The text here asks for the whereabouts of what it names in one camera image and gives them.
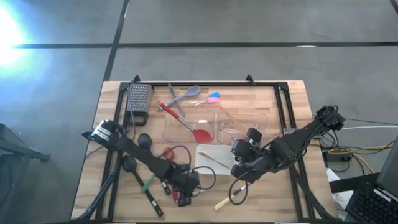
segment black clamp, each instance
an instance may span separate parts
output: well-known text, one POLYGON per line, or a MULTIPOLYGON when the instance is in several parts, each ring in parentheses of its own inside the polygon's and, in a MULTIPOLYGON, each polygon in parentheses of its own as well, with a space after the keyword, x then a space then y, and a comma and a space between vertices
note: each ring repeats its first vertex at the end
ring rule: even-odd
POLYGON ((253 77, 251 75, 247 75, 246 81, 249 81, 251 86, 256 85, 256 83, 254 82, 253 77))

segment red spatula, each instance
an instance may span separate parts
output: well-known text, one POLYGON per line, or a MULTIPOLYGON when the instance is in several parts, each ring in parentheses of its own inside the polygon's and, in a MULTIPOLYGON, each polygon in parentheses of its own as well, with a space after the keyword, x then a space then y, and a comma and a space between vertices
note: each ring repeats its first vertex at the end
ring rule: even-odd
POLYGON ((176 114, 173 110, 171 110, 168 106, 166 106, 164 103, 158 101, 157 104, 164 110, 166 110, 171 116, 173 116, 175 119, 177 119, 179 122, 181 122, 185 127, 187 127, 192 133, 193 137, 195 137, 195 140, 200 143, 204 142, 211 142, 212 137, 209 132, 202 130, 202 129, 194 129, 192 126, 190 126, 186 121, 184 121, 178 114, 176 114))

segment yellow handle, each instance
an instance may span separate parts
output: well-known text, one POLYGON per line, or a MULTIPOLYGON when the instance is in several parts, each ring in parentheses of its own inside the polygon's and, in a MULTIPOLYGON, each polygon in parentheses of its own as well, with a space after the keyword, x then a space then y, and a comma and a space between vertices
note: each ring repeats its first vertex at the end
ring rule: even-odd
POLYGON ((222 208, 224 205, 226 205, 229 202, 229 197, 224 199, 222 202, 216 204, 216 206, 214 206, 214 210, 219 210, 220 208, 222 208))

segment black floor stripe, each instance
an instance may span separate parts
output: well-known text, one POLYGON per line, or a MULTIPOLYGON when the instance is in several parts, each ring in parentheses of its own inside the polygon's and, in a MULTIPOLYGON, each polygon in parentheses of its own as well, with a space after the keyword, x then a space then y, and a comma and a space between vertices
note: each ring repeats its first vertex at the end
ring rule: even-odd
POLYGON ((398 3, 397 3, 397 1, 396 0, 390 0, 390 3, 392 4, 392 7, 394 8, 396 13, 398 14, 398 3))
POLYGON ((112 44, 17 44, 13 49, 106 49, 112 44))
POLYGON ((116 29, 116 33, 114 35, 113 44, 111 48, 111 53, 109 54, 108 63, 106 64, 105 74, 103 81, 109 81, 112 74, 112 68, 114 59, 116 58, 116 52, 118 51, 118 45, 120 41, 120 36, 122 35, 124 21, 126 19, 127 8, 129 7, 130 0, 124 0, 122 11, 120 13, 118 28, 116 29))
POLYGON ((124 49, 233 48, 233 47, 395 47, 398 42, 197 42, 197 43, 125 43, 124 49))

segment wooden table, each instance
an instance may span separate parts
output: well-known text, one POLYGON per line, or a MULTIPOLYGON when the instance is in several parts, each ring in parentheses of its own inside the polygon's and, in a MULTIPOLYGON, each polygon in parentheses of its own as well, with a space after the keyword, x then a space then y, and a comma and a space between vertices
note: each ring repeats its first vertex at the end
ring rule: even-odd
MULTIPOLYGON (((101 96, 99 98, 98 109, 95 116, 94 127, 99 125, 103 119, 112 119, 114 116, 116 100, 118 96, 120 82, 104 82, 101 96)), ((312 114, 305 91, 304 82, 301 80, 288 81, 290 97, 294 109, 294 115, 298 128, 311 122, 312 114)), ((176 95, 186 92, 187 87, 174 88, 176 95)), ((275 100, 275 92, 269 87, 203 87, 201 93, 191 99, 183 100, 182 106, 189 114, 198 108, 192 107, 190 101, 205 100, 209 93, 218 91, 221 93, 221 106, 231 114, 265 114, 268 117, 268 127, 266 137, 273 139, 280 136, 280 120, 278 108, 275 100)), ((137 127, 136 141, 140 133, 148 133, 154 145, 152 152, 160 154, 167 146, 177 144, 169 143, 164 140, 163 132, 165 129, 165 112, 157 112, 157 101, 168 102, 172 97, 168 88, 156 88, 148 123, 143 127, 137 127)), ((122 104, 122 113, 126 103, 122 104)), ((208 110, 214 110, 217 117, 217 106, 209 106, 208 110)), ((217 138, 212 144, 219 144, 217 138)), ((192 154, 192 166, 195 166, 195 151, 197 143, 184 143, 192 154)), ((87 153, 96 149, 97 143, 89 143, 87 153)), ((187 154, 183 150, 176 150, 177 162, 186 163, 187 154)), ((81 215, 85 208, 91 203, 98 193, 103 175, 103 167, 106 158, 106 150, 101 149, 90 155, 84 163, 81 174, 80 184, 76 195, 76 200, 72 212, 72 218, 81 215)), ((326 170, 322 155, 317 147, 310 146, 304 157, 307 168, 308 181, 312 192, 320 203, 336 216, 335 205, 331 197, 331 190, 326 176, 326 170)), ((149 180, 152 173, 148 168, 139 162, 138 173, 145 181, 149 180)), ((171 196, 166 196, 160 187, 159 180, 156 180, 150 187, 150 192, 157 200, 165 215, 159 218, 151 207, 148 199, 140 192, 140 186, 132 174, 121 171, 118 195, 114 211, 114 221, 116 222, 267 222, 267 221, 296 221, 292 187, 290 184, 289 172, 287 170, 276 174, 267 173, 249 188, 247 200, 240 206, 227 204, 217 212, 213 207, 228 197, 228 189, 234 177, 218 176, 215 187, 201 193, 192 199, 192 204, 187 207, 177 207, 171 196)), ((211 179, 201 177, 201 184, 210 184, 211 179)), ((304 213, 305 200, 301 196, 304 213)), ((105 199, 104 211, 107 211, 109 194, 105 199)))

